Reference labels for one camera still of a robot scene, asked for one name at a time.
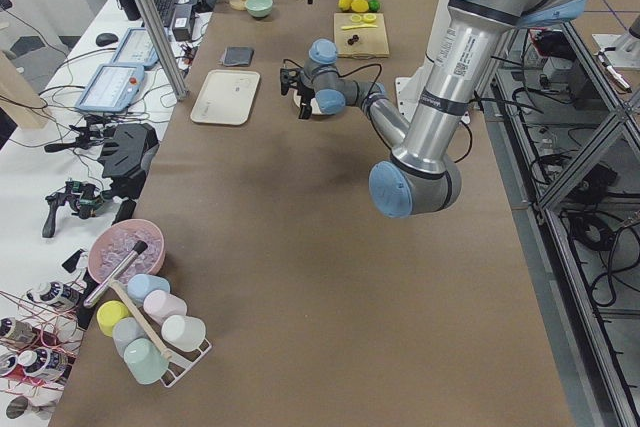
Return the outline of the beige round plate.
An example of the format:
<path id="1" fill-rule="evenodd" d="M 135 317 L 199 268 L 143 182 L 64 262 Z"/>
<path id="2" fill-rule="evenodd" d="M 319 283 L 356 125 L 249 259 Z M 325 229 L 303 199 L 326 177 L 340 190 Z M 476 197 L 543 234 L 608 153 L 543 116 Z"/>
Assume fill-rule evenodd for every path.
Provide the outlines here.
<path id="1" fill-rule="evenodd" d="M 301 96 L 298 94 L 294 94 L 292 96 L 293 105 L 298 112 L 301 112 Z M 310 101 L 311 105 L 311 115 L 312 116 L 324 116 L 324 113 L 320 110 L 319 105 L 317 103 L 316 98 L 312 98 Z"/>

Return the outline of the cream rabbit tray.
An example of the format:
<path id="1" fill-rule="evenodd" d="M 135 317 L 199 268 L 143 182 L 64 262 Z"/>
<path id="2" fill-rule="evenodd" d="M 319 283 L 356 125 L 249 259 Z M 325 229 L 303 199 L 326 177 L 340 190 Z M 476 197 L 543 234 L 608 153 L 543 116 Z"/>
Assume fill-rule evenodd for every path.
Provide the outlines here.
<path id="1" fill-rule="evenodd" d="M 200 124 L 240 126 L 250 115 L 260 74 L 247 70 L 211 70 L 200 89 L 190 120 Z"/>

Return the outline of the whole yellow lemon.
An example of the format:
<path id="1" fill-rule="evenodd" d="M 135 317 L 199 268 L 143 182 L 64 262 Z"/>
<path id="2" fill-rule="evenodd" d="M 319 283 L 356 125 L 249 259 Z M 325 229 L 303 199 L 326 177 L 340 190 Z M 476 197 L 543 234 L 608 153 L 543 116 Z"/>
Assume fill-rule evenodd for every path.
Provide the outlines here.
<path id="1" fill-rule="evenodd" d="M 349 8 L 354 13 L 367 13 L 369 11 L 369 2 L 367 0 L 352 0 Z"/>
<path id="2" fill-rule="evenodd" d="M 338 0 L 338 8 L 342 12 L 348 12 L 351 8 L 352 1 L 353 0 Z"/>

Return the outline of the mint green bowl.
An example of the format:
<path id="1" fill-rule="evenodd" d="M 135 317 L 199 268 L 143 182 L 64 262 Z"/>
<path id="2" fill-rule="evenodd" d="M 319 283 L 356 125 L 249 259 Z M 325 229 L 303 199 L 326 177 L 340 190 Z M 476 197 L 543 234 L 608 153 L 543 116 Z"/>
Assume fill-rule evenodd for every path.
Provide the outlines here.
<path id="1" fill-rule="evenodd" d="M 268 17 L 274 7 L 273 0 L 246 0 L 245 9 L 255 19 Z"/>

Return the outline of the green lime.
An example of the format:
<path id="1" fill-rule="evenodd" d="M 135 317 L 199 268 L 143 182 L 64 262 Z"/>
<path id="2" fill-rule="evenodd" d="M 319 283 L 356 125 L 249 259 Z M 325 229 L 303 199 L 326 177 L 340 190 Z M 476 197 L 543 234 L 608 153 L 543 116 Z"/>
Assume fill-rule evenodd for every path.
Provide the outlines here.
<path id="1" fill-rule="evenodd" d="M 368 5 L 369 5 L 369 11 L 373 13 L 378 12 L 381 8 L 381 4 L 378 0 L 369 0 Z"/>

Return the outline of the yellow plastic knife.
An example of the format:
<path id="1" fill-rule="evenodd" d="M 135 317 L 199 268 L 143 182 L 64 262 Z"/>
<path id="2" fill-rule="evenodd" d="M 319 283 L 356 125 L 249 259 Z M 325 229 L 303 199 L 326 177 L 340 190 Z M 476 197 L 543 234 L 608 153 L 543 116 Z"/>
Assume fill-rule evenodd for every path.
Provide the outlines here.
<path id="1" fill-rule="evenodd" d="M 356 29 L 372 29 L 372 28 L 378 28 L 378 25 L 374 23 L 361 23 L 361 24 L 343 25 L 340 27 L 340 29 L 343 31 L 356 30 Z"/>

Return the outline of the wooden cutting board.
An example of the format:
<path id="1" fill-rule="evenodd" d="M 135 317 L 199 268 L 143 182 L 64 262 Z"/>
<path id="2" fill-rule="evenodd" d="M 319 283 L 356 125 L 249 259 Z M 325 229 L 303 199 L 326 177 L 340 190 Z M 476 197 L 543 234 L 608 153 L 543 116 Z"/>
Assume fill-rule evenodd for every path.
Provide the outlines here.
<path id="1" fill-rule="evenodd" d="M 387 58 L 390 55 L 390 49 L 384 15 L 374 13 L 377 16 L 374 24 L 377 24 L 378 28 L 341 30 L 340 27 L 343 25 L 365 23 L 363 20 L 361 23 L 352 23 L 350 17 L 354 14 L 355 13 L 334 14 L 334 44 L 337 47 L 338 56 L 358 59 Z M 347 39 L 352 38 L 354 34 L 359 35 L 360 40 L 353 45 L 348 45 Z"/>

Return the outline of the grey folded cloth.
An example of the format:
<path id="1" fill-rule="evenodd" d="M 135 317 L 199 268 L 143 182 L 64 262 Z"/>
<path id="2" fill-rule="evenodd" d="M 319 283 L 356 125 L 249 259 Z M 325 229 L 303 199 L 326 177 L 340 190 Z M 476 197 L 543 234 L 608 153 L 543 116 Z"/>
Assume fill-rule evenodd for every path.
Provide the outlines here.
<path id="1" fill-rule="evenodd" d="M 220 63 L 225 67 L 244 67 L 249 66 L 253 59 L 254 49 L 252 47 L 226 47 Z"/>

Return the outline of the blue teach pendant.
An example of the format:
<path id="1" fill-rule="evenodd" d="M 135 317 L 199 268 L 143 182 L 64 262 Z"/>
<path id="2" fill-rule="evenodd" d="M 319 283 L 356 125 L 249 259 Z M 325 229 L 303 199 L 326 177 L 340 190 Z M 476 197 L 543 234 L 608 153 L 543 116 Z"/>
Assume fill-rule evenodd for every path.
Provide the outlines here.
<path id="1" fill-rule="evenodd" d="M 114 53 L 113 63 L 140 64 L 144 69 L 159 60 L 152 39 L 145 28 L 129 28 Z"/>
<path id="2" fill-rule="evenodd" d="M 89 113 L 124 112 L 132 104 L 144 76 L 142 64 L 101 64 L 84 88 L 75 109 Z"/>

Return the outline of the metal pestle black tip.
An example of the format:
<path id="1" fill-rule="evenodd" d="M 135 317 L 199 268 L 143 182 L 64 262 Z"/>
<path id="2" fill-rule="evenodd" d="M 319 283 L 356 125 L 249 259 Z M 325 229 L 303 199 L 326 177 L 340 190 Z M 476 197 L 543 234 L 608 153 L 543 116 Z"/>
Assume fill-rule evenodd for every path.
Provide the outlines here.
<path id="1" fill-rule="evenodd" d="M 87 309 L 93 308 L 104 292 L 110 287 L 110 284 L 117 280 L 136 259 L 144 253 L 148 248 L 148 244 L 142 240 L 137 241 L 132 250 L 122 259 L 122 261 L 107 275 L 104 281 L 98 284 L 85 298 L 83 306 Z"/>

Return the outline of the pink bowl with ice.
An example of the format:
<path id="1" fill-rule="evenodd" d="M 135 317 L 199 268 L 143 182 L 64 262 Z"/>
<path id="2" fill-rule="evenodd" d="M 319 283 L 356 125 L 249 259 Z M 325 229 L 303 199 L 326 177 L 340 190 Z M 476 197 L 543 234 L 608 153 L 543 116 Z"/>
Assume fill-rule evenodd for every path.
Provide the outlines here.
<path id="1" fill-rule="evenodd" d="M 139 242 L 144 242 L 147 248 L 119 276 L 119 280 L 127 283 L 136 274 L 157 274 L 165 259 L 161 230 L 151 221 L 129 219 L 109 227 L 92 245 L 88 256 L 91 278 L 98 283 L 104 281 Z"/>

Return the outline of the white cup rack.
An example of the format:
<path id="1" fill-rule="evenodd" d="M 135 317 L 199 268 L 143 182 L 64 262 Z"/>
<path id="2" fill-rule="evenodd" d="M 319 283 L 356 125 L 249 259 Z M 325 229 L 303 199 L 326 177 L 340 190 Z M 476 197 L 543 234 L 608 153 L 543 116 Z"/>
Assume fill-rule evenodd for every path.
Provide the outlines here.
<path id="1" fill-rule="evenodd" d="M 187 314 L 186 302 L 160 277 L 139 274 L 128 285 L 99 285 L 118 297 L 123 314 L 110 336 L 136 382 L 173 387 L 213 350 L 204 322 Z"/>

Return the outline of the aluminium frame post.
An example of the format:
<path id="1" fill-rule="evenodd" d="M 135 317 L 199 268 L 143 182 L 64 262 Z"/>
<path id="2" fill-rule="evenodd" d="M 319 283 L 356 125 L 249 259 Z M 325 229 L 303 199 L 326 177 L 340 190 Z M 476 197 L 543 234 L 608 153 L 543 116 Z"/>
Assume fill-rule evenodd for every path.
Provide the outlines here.
<path id="1" fill-rule="evenodd" d="M 155 3 L 153 0 L 135 0 L 135 2 L 173 93 L 176 99 L 181 101 L 186 98 L 188 89 L 182 73 L 178 69 L 171 44 L 167 39 L 163 22 L 155 7 Z"/>

